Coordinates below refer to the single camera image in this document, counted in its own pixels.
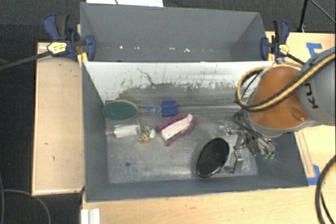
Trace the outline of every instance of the gray plastic bin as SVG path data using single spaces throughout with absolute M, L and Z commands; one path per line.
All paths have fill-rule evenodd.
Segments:
M 195 174 L 209 140 L 222 137 L 233 147 L 235 137 L 220 126 L 239 109 L 237 82 L 247 70 L 267 64 L 258 61 L 265 35 L 259 14 L 81 4 L 81 31 L 97 43 L 95 61 L 82 69 L 88 202 L 308 185 L 293 134 L 274 139 L 273 161 L 246 149 L 238 173 L 222 169 L 209 179 Z M 196 127 L 169 147 L 159 135 L 147 144 L 135 136 L 106 135 L 110 123 L 102 106 L 117 98 L 137 104 L 174 99 L 179 112 L 194 115 Z M 139 117 L 152 126 L 166 120 L 157 114 Z

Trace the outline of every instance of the yellow clamp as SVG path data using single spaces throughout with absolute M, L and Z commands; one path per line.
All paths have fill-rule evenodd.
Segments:
M 289 47 L 286 44 L 279 45 L 280 52 L 284 55 L 289 53 Z

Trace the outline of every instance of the blue tape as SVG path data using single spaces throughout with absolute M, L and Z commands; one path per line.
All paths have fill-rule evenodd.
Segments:
M 314 49 L 322 49 L 322 44 L 320 43 L 306 43 L 307 49 L 309 50 L 309 54 L 313 57 L 316 53 Z
M 315 186 L 317 184 L 317 181 L 319 180 L 320 177 L 320 169 L 317 165 L 313 164 L 313 168 L 315 170 L 315 177 L 309 177 L 307 178 L 307 182 L 309 186 Z

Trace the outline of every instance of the bin floor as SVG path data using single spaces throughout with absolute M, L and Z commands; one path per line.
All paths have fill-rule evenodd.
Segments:
M 192 132 L 176 140 L 172 145 L 165 146 L 160 134 L 151 139 L 149 143 L 140 143 L 139 136 L 116 138 L 107 135 L 108 172 L 111 184 L 148 182 L 160 180 L 199 179 L 196 173 L 196 162 L 202 148 L 212 139 L 221 137 L 230 145 L 230 153 L 236 143 L 237 135 L 228 135 L 223 131 L 223 126 L 231 122 L 235 113 L 234 109 L 215 107 L 219 101 L 232 99 L 233 91 L 230 90 L 206 90 L 192 91 L 178 90 L 171 86 L 155 86 L 151 89 L 129 89 L 120 97 L 137 104 L 151 102 L 155 104 L 163 98 L 160 93 L 175 93 L 170 96 L 177 104 L 184 101 L 185 105 L 199 104 L 198 108 L 179 108 L 180 112 L 191 113 L 196 119 L 196 125 Z M 169 118 L 163 118 L 160 114 L 138 116 L 140 125 L 147 124 L 153 128 L 165 122 Z M 241 150 L 244 163 L 240 172 L 231 174 L 224 167 L 214 177 L 246 176 L 258 173 L 255 158 L 247 148 Z

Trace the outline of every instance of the dark floor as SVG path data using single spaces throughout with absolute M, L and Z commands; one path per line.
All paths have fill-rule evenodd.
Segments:
M 49 13 L 69 14 L 79 22 L 85 0 L 0 0 L 0 58 L 15 61 L 35 53 L 48 36 L 42 19 Z M 335 0 L 315 0 L 335 18 Z M 273 19 L 285 19 L 296 30 L 303 0 L 163 0 L 164 6 L 260 12 L 265 30 Z M 305 31 L 335 33 L 335 24 L 308 3 Z M 30 190 L 34 122 L 34 63 L 0 71 L 0 174 L 5 188 Z M 52 223 L 79 222 L 79 195 L 43 197 Z M 6 195 L 5 223 L 47 223 L 42 207 L 21 195 Z

